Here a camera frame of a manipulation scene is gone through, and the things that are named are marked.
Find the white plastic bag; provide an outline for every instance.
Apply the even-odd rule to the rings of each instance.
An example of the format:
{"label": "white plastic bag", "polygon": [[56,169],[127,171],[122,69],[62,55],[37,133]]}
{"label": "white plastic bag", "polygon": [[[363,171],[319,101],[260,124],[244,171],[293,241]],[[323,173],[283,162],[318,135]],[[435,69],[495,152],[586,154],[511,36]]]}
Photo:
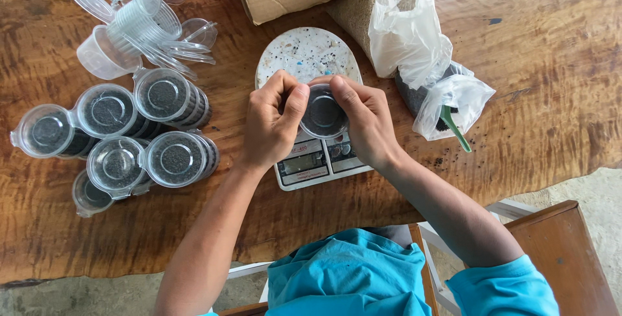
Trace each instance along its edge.
{"label": "white plastic bag", "polygon": [[458,108],[458,113],[452,113],[452,119],[464,135],[477,121],[484,104],[494,93],[494,89],[470,75],[454,74],[440,80],[430,86],[412,130],[428,141],[454,137],[451,130],[436,129],[441,107],[446,105]]}
{"label": "white plastic bag", "polygon": [[439,80],[452,50],[440,32],[434,0],[376,0],[369,20],[369,50],[380,77],[396,68],[412,89]]}

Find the sand bag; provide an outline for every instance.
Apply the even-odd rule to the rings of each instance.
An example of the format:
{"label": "sand bag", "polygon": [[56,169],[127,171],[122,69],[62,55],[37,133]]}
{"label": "sand bag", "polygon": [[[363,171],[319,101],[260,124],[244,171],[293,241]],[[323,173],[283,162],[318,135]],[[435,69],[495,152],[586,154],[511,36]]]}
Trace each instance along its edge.
{"label": "sand bag", "polygon": [[428,141],[455,136],[454,132],[440,121],[441,109],[444,105],[450,107],[451,119],[459,131],[466,134],[494,93],[494,89],[474,76],[453,74],[430,86],[417,113],[415,123],[412,125],[412,130]]}
{"label": "sand bag", "polygon": [[392,78],[399,68],[418,89],[449,66],[453,47],[440,32],[434,0],[339,0],[328,12],[361,45],[378,77]]}

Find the wooden chair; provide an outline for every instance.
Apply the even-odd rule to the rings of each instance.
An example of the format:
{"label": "wooden chair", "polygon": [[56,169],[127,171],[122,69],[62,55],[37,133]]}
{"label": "wooden chair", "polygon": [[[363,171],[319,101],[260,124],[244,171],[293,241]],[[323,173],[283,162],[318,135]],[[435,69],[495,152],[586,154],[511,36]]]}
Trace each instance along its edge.
{"label": "wooden chair", "polygon": [[[568,200],[538,210],[503,200],[486,209],[497,218],[514,220],[505,226],[550,284],[561,315],[619,315],[578,202]],[[430,242],[457,257],[427,222],[419,225],[427,252]],[[439,304],[461,315],[454,296],[441,286],[432,257],[429,253],[425,257]]]}
{"label": "wooden chair", "polygon": [[[409,228],[410,228],[410,235],[412,236],[412,241],[417,243],[419,247],[421,248],[421,250],[424,251],[424,240],[421,236],[419,225],[412,224],[412,225],[409,225]],[[430,265],[428,265],[427,260],[428,259],[426,258],[425,265],[423,269],[421,270],[421,277],[423,278],[423,282],[424,282],[425,302],[428,305],[430,305],[430,307],[432,308],[432,316],[439,316],[439,309],[436,304],[435,289],[434,289],[434,285],[432,284],[432,274],[430,270]],[[231,269],[229,270],[229,277],[227,277],[227,279],[266,270],[269,264],[270,263],[249,264],[249,265],[237,267],[235,269]],[[268,302],[266,302],[267,299],[268,299],[268,281],[266,281],[266,286],[264,287],[264,291],[261,294],[259,303],[245,305],[245,306],[237,307],[234,309],[219,311],[218,314],[219,316],[263,316],[266,313],[266,311],[268,311]]]}

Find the scale display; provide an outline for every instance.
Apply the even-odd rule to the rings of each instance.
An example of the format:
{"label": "scale display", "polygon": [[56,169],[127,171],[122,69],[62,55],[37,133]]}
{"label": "scale display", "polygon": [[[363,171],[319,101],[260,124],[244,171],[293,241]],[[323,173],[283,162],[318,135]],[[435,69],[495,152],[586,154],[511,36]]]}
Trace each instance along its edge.
{"label": "scale display", "polygon": [[274,165],[279,186],[285,191],[320,184],[372,170],[356,156],[348,133],[343,139],[320,140],[302,131],[289,155]]}

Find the person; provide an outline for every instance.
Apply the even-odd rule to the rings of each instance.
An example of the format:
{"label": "person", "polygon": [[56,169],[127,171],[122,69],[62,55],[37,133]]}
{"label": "person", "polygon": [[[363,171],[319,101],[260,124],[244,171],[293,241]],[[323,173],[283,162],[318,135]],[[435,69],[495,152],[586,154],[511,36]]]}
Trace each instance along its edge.
{"label": "person", "polygon": [[[348,115],[359,159],[387,178],[470,267],[447,281],[463,315],[559,314],[548,283],[510,232],[402,150],[382,90],[343,76],[309,85],[317,83],[330,84]],[[308,85],[283,70],[251,93],[241,154],[167,265],[157,316],[208,313],[227,279],[253,192],[289,154],[308,94]],[[390,240],[403,241],[399,228],[349,229],[275,261],[268,268],[266,315],[430,315],[421,278],[424,255],[416,244]]]}

